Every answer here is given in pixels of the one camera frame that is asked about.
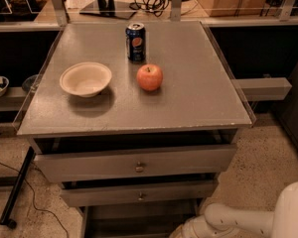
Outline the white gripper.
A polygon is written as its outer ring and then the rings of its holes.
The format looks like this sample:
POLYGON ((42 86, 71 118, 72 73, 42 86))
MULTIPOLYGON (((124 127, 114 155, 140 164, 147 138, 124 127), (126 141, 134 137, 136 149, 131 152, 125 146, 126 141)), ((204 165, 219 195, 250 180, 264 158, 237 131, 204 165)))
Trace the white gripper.
POLYGON ((187 220, 177 227, 169 238, 216 238, 218 231, 206 220, 204 215, 187 220))

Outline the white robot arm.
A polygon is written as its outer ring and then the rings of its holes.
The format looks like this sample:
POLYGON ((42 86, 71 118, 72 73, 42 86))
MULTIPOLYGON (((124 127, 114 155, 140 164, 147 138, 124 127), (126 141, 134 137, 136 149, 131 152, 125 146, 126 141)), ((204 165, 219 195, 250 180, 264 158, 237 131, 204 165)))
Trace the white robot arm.
POLYGON ((231 238, 240 230, 263 238, 298 238, 298 181, 280 193, 273 211, 252 211, 212 203, 203 215, 177 227, 169 238, 231 238))

